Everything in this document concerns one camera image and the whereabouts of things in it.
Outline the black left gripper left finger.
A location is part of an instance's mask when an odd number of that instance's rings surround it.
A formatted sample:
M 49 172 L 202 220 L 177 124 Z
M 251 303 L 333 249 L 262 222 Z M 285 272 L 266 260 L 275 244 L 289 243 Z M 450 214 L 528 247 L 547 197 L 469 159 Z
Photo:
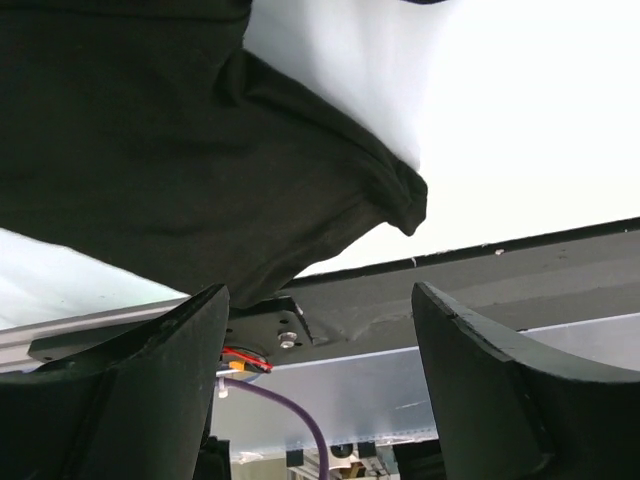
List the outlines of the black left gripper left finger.
M 213 285 L 88 350 L 2 374 L 2 478 L 192 478 L 228 312 Z

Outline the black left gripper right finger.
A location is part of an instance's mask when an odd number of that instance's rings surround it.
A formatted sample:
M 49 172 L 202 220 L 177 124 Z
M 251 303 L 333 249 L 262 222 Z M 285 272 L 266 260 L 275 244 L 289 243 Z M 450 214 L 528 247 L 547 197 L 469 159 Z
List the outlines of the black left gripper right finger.
M 638 478 L 638 372 L 547 346 L 427 283 L 411 304 L 448 478 Z

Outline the black t shirt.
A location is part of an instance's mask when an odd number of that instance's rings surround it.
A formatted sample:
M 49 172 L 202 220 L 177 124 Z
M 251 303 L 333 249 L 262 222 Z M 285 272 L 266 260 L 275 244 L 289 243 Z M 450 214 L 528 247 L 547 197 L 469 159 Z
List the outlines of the black t shirt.
M 252 306 L 424 180 L 243 46 L 248 1 L 5 1 L 1 225 L 175 290 Z

